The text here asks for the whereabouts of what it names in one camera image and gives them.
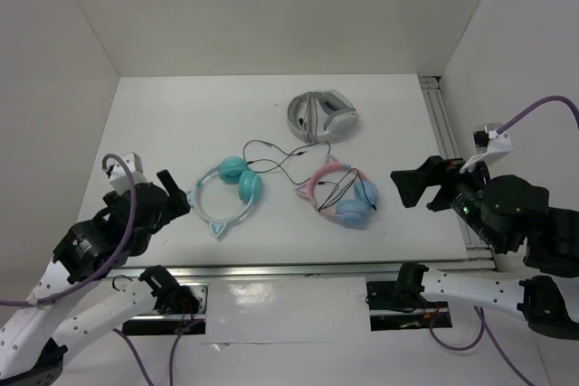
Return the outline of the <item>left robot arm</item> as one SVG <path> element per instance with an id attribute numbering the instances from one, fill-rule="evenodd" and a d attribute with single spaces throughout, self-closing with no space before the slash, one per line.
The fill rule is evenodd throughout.
<path id="1" fill-rule="evenodd" d="M 37 286 L 1 328 L 1 383 L 51 385 L 76 354 L 136 315 L 192 318 L 199 301 L 163 266 L 146 268 L 112 297 L 77 315 L 74 307 L 110 271 L 144 253 L 153 235 L 187 215 L 186 195 L 163 170 L 107 193 L 104 209 L 70 227 Z"/>

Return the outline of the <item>teal cat-ear headphones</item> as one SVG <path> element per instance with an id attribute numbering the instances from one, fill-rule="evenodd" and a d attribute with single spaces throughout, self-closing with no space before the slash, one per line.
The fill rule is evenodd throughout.
<path id="1" fill-rule="evenodd" d="M 186 193 L 195 214 L 215 239 L 244 221 L 261 199 L 261 176 L 239 156 L 229 156 L 200 175 Z"/>

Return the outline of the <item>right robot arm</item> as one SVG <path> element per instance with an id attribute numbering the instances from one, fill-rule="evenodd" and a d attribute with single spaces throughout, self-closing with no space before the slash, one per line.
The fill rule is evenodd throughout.
<path id="1" fill-rule="evenodd" d="M 486 164 L 430 156 L 391 178 L 403 206 L 453 211 L 498 263 L 494 278 L 461 277 L 419 263 L 401 265 L 394 294 L 404 306 L 464 302 L 524 321 L 535 333 L 578 338 L 578 213 L 550 204 L 549 191 L 513 175 L 491 176 Z"/>

